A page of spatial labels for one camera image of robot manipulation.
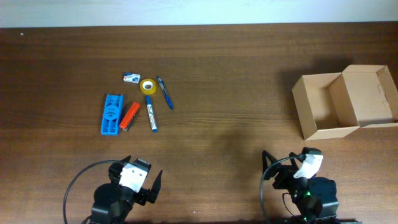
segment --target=marker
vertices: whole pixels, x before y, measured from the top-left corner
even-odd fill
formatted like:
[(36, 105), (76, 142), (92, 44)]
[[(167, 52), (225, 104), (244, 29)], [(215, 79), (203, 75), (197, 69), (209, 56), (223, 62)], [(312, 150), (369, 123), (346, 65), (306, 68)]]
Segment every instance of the marker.
[(157, 132), (157, 128), (156, 128), (156, 122), (155, 122), (155, 114), (154, 114), (154, 109), (152, 108), (152, 103), (150, 102), (150, 97), (149, 96), (145, 96), (145, 101), (147, 102), (147, 109), (148, 109), (150, 127), (152, 128), (152, 131), (154, 133), (156, 133)]
[(164, 93), (164, 97), (166, 98), (167, 104), (169, 105), (170, 109), (172, 110), (173, 109), (172, 100), (170, 100), (170, 97), (168, 96), (168, 94), (166, 92), (166, 86), (164, 85), (163, 80), (160, 77), (157, 77), (157, 82), (159, 83), (159, 86)]

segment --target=tape roll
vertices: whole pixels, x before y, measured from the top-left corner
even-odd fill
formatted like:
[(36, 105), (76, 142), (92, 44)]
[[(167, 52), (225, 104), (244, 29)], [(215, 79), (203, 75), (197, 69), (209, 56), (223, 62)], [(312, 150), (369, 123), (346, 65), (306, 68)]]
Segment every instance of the tape roll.
[(154, 94), (156, 91), (155, 81), (151, 80), (150, 78), (146, 78), (143, 81), (141, 81), (141, 84), (139, 86), (141, 88), (142, 93), (145, 95)]

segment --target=cardboard box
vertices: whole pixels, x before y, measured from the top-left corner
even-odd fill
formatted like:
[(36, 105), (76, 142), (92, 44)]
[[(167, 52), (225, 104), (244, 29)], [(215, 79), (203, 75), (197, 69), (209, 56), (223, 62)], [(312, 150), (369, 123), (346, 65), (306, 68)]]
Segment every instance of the cardboard box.
[(350, 65), (341, 73), (303, 75), (292, 91), (305, 140), (398, 126), (398, 92), (384, 65)]

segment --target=blue pen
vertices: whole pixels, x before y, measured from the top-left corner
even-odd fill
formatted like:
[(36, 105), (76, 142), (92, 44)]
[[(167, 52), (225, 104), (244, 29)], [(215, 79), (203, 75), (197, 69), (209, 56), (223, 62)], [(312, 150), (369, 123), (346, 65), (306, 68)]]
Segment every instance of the blue pen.
[(152, 107), (152, 102), (150, 101), (150, 97), (148, 95), (145, 96), (145, 101), (147, 102), (147, 109), (148, 109), (150, 127), (152, 128), (152, 131), (154, 133), (156, 133), (157, 132), (157, 128), (156, 128), (156, 122), (155, 122), (154, 109)]
[(170, 109), (172, 110), (173, 109), (172, 100), (170, 100), (170, 97), (168, 96), (168, 94), (166, 92), (166, 86), (164, 85), (163, 80), (161, 78), (157, 77), (157, 82), (159, 83), (159, 86), (164, 93), (164, 97), (166, 98), (167, 104), (169, 105)]

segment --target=wood grain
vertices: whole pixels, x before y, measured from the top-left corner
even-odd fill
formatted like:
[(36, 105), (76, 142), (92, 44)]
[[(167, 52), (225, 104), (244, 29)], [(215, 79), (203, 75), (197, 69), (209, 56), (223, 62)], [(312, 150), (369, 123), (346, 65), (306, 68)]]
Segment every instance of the wood grain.
[[(350, 64), (388, 65), (397, 81), (397, 40), (396, 22), (1, 29), (0, 222), (62, 223), (72, 178), (130, 154), (152, 163), (145, 187), (164, 170), (158, 201), (136, 205), (130, 222), (262, 220), (261, 151), (281, 158), (313, 146), (325, 155), (319, 175), (336, 180), (339, 218), (395, 223), (398, 129), (303, 141), (291, 89), (301, 75)], [(107, 93), (144, 105), (126, 71), (167, 85), (175, 109), (154, 94), (157, 134), (144, 107), (127, 133), (100, 134)], [(78, 179), (70, 223), (90, 214), (107, 168)], [(272, 217), (289, 216), (283, 192), (266, 183)]]

